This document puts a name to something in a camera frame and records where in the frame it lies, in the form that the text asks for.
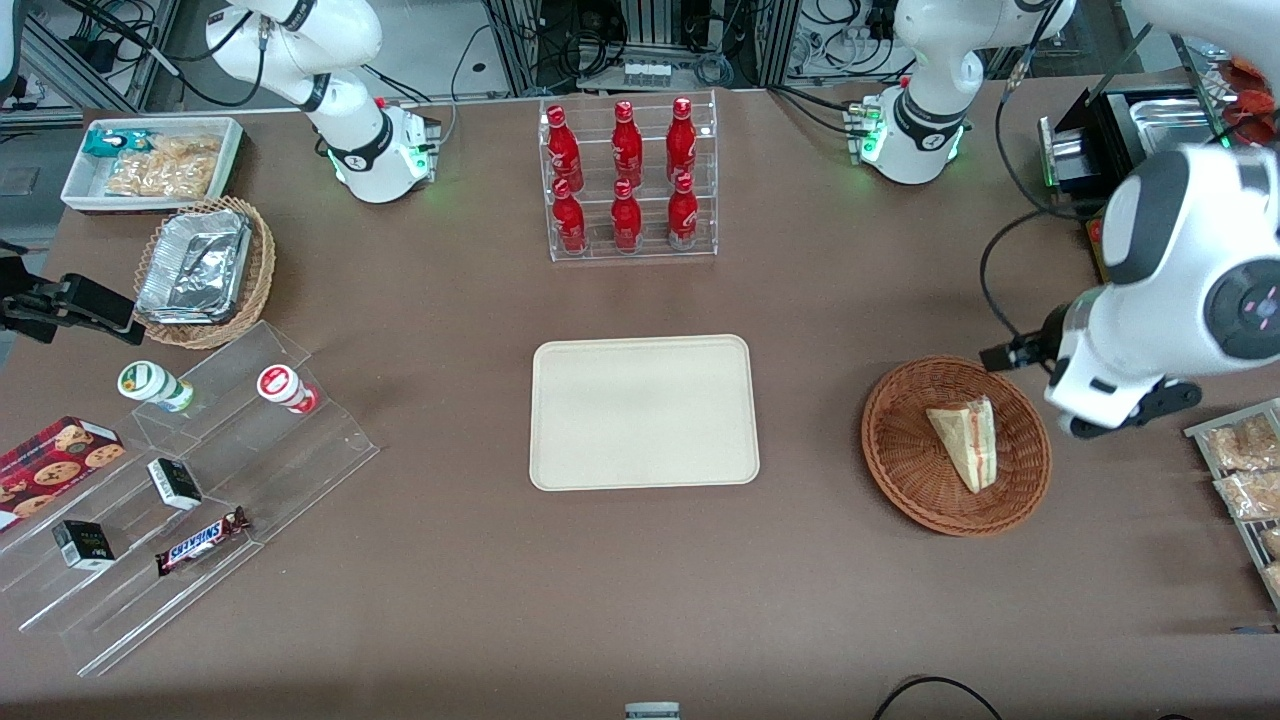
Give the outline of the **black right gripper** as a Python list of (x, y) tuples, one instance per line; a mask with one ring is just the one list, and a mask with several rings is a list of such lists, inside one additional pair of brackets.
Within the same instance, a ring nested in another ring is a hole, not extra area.
[(59, 281), (31, 274), (17, 255), (1, 259), (1, 322), (12, 331), (50, 345), (60, 327), (83, 327), (137, 345), (134, 301), (84, 275)]

